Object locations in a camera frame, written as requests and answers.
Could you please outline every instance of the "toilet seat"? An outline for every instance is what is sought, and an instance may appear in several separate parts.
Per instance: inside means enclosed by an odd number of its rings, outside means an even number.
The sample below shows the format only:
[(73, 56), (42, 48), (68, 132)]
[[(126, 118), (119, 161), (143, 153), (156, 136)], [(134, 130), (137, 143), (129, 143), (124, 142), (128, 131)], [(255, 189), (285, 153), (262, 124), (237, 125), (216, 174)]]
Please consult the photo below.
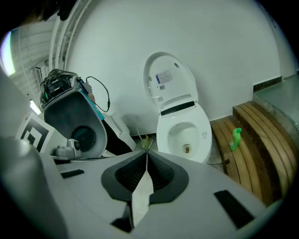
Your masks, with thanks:
[[(205, 162), (211, 153), (212, 131), (204, 110), (197, 104), (198, 93), (192, 72), (173, 55), (157, 52), (148, 58), (143, 74), (148, 100), (159, 113), (158, 150)], [(185, 155), (173, 151), (183, 147), (182, 139), (187, 142), (185, 149), (189, 150)]]

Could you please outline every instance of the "green bottle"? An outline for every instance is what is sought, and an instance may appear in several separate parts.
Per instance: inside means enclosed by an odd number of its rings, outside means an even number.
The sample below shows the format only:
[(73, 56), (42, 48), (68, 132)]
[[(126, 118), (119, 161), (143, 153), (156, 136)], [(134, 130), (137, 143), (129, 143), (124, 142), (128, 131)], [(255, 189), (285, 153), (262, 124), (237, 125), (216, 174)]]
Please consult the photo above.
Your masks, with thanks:
[(235, 151), (239, 146), (239, 143), (241, 141), (241, 135), (240, 135), (241, 131), (242, 131), (241, 128), (236, 128), (233, 130), (233, 138), (231, 143), (229, 144), (230, 149), (232, 151)]

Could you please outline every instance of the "white pipe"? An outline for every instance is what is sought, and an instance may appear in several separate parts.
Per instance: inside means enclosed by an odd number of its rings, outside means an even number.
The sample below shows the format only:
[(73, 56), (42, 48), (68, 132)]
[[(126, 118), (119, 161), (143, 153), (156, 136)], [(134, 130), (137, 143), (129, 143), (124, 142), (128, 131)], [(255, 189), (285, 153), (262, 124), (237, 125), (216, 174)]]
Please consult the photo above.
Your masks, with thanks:
[(75, 23), (75, 26), (71, 32), (71, 37), (70, 37), (70, 40), (69, 40), (69, 45), (67, 46), (67, 50), (66, 50), (66, 54), (65, 54), (65, 60), (64, 60), (64, 70), (66, 70), (66, 65), (67, 65), (67, 59), (69, 57), (69, 52), (70, 52), (70, 49), (71, 49), (71, 42), (73, 40), (73, 37), (74, 37), (74, 34), (75, 34), (75, 31), (76, 31), (76, 28), (84, 14), (84, 12), (86, 11), (86, 9), (89, 7), (90, 3), (92, 2), (93, 0), (88, 0), (88, 2), (85, 4), (84, 8), (82, 9), (82, 11), (80, 12), (80, 15), (79, 17), (77, 18), (76, 20), (76, 23)]
[(55, 45), (55, 39), (57, 35), (57, 31), (60, 24), (60, 18), (57, 17), (54, 22), (54, 26), (51, 33), (51, 41), (50, 41), (50, 49), (49, 49), (49, 71), (53, 70), (53, 51), (54, 51), (54, 45)]
[(36, 100), (36, 96), (35, 96), (35, 94), (34, 94), (32, 88), (31, 88), (31, 84), (30, 84), (29, 81), (28, 81), (27, 75), (26, 75), (26, 73), (25, 73), (25, 68), (24, 68), (24, 65), (23, 65), (23, 60), (22, 60), (22, 56), (21, 56), (21, 45), (20, 45), (20, 35), (21, 35), (21, 34), (20, 34), (20, 33), (21, 33), (21, 29), (18, 30), (18, 37), (19, 37), (19, 39), (18, 39), (18, 44), (19, 44), (20, 62), (21, 62), (21, 66), (22, 66), (22, 69), (23, 69), (23, 74), (24, 74), (24, 76), (25, 76), (27, 85), (28, 85), (28, 87), (29, 87), (29, 89), (30, 89), (30, 91), (31, 91), (32, 98), (34, 98), (34, 99)]
[(60, 55), (60, 51), (61, 51), (61, 45), (64, 39), (64, 35), (66, 32), (67, 27), (69, 26), (70, 20), (73, 17), (77, 7), (79, 6), (81, 1), (77, 2), (77, 4), (74, 6), (74, 8), (71, 11), (71, 14), (69, 15), (68, 19), (64, 21), (64, 24), (62, 26), (62, 29), (60, 31), (60, 35), (59, 35), (59, 39), (58, 39), (58, 43), (57, 43), (57, 47), (56, 47), (56, 55), (55, 55), (55, 69), (59, 68), (59, 55)]

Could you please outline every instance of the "baseboard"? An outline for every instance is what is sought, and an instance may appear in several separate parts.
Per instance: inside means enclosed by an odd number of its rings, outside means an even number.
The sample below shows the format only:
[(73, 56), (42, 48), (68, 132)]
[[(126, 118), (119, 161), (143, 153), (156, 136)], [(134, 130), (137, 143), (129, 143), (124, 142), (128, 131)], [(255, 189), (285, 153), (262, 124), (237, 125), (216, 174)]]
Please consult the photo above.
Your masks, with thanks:
[[(146, 135), (149, 137), (149, 138), (151, 138), (151, 137), (153, 137), (153, 136), (157, 136), (157, 134), (156, 133), (153, 133), (153, 134), (142, 134), (141, 135), (141, 138), (142, 139), (146, 139)], [(131, 138), (133, 139), (133, 140), (139, 140), (140, 138), (139, 138), (139, 135), (136, 135), (136, 136), (131, 136)]]
[(253, 92), (263, 90), (263, 89), (268, 88), (270, 86), (273, 86), (273, 85), (275, 85), (275, 84), (277, 84), (281, 81), (282, 81), (282, 77), (279, 76), (279, 77), (276, 77), (274, 79), (267, 80), (267, 81), (264, 81), (262, 83), (255, 84), (255, 85), (253, 85)]

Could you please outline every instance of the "drain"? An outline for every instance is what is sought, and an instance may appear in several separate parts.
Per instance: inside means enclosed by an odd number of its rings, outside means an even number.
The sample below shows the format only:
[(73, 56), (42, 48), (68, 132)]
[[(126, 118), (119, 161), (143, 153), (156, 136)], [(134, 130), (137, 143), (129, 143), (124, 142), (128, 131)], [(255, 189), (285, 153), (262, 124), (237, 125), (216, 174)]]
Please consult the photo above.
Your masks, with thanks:
[(191, 146), (190, 146), (190, 144), (185, 144), (185, 145), (184, 145), (184, 152), (185, 152), (186, 154), (188, 154), (188, 153), (190, 153), (190, 151), (191, 151)]

